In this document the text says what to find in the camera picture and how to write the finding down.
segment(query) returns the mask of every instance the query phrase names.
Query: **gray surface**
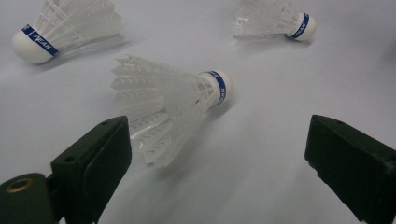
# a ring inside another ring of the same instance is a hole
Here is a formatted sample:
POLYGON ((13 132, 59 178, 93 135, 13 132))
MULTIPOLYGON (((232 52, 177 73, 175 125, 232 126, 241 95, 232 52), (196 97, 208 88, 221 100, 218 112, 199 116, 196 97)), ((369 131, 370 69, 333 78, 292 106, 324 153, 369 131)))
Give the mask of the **gray surface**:
POLYGON ((233 38, 239 0, 121 1, 123 38, 21 61, 10 38, 41 8, 0 3, 0 182, 50 162, 118 115, 109 84, 127 54, 194 73, 221 68, 235 95, 213 109, 167 170, 133 164, 101 223, 359 223, 304 160, 312 114, 396 148, 396 3, 296 2, 318 21, 310 43, 233 38))

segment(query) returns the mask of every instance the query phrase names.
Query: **blue band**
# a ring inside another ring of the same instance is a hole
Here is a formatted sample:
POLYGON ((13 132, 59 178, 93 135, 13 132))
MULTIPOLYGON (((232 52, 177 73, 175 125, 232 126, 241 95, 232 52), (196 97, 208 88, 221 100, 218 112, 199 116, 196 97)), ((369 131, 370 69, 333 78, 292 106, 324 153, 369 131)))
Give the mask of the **blue band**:
POLYGON ((48 42, 43 36, 41 36, 32 26, 27 24, 22 28, 22 31, 33 41, 36 42, 38 46, 48 52, 50 55, 55 55, 59 51, 53 47, 50 42, 48 42))
POLYGON ((301 23, 300 28, 290 38, 295 39, 295 38, 298 38, 300 35, 302 35, 305 31, 305 28, 308 26, 308 23, 309 23, 309 15, 304 13, 304 19, 303 19, 303 22, 301 23))
POLYGON ((212 75, 212 77, 214 77, 216 79, 216 81, 219 83, 219 88, 220 88, 220 98, 219 101, 217 103, 217 105, 223 103, 224 99, 225 99, 225 95, 227 93, 227 90, 225 88, 225 83, 224 80, 222 79, 222 77, 219 75, 219 73, 215 72, 215 71, 209 71, 207 72, 208 74, 212 75))

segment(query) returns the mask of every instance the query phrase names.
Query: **white shuttlecock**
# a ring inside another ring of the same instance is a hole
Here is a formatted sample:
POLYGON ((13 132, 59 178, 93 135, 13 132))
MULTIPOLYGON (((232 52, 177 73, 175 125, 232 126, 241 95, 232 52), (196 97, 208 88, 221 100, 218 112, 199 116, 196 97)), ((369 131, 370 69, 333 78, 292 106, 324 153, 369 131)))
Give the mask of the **white shuttlecock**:
POLYGON ((129 57, 111 87, 127 115, 134 151, 146 163, 168 165, 193 135, 206 111, 230 98, 233 83, 220 71, 189 74, 161 63, 129 57))
POLYGON ((35 25, 12 38, 28 63, 45 63, 59 51, 120 33, 121 16, 109 0, 46 0, 35 25))
POLYGON ((317 30, 317 22, 298 11, 292 0, 245 0, 235 14, 233 33, 243 35, 286 36, 304 41, 317 30))

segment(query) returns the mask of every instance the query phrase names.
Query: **white table surface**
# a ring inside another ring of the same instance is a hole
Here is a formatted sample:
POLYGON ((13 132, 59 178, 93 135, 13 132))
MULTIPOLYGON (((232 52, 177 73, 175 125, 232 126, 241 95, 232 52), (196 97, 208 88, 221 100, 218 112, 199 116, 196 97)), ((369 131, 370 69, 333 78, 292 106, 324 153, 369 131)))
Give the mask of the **white table surface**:
POLYGON ((304 160, 305 142, 319 114, 396 148, 395 1, 297 0, 318 21, 313 40, 268 43, 233 38, 240 0, 115 0, 121 37, 31 65, 10 39, 35 22, 35 2, 0 2, 0 182, 49 175, 57 155, 116 117, 110 70, 132 54, 224 69, 234 96, 172 167, 134 154, 100 223, 359 223, 304 160))

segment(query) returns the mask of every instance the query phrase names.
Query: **plastic shuttlecock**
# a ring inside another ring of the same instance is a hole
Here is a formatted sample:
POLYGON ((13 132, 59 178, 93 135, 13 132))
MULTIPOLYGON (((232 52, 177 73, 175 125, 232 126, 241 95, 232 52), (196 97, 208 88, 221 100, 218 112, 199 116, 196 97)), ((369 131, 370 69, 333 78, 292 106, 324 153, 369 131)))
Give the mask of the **plastic shuttlecock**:
POLYGON ((298 11, 292 0, 245 0, 235 17, 235 36, 285 34, 304 41, 317 30, 315 19, 298 11))
POLYGON ((129 57, 111 87, 127 115, 134 150, 146 163, 168 165, 204 119, 207 110, 230 98, 233 83, 220 71, 190 74, 161 63, 129 57))
POLYGON ((109 0, 46 0, 35 25, 12 38, 16 54, 45 63, 59 51, 120 33, 121 17, 109 0))

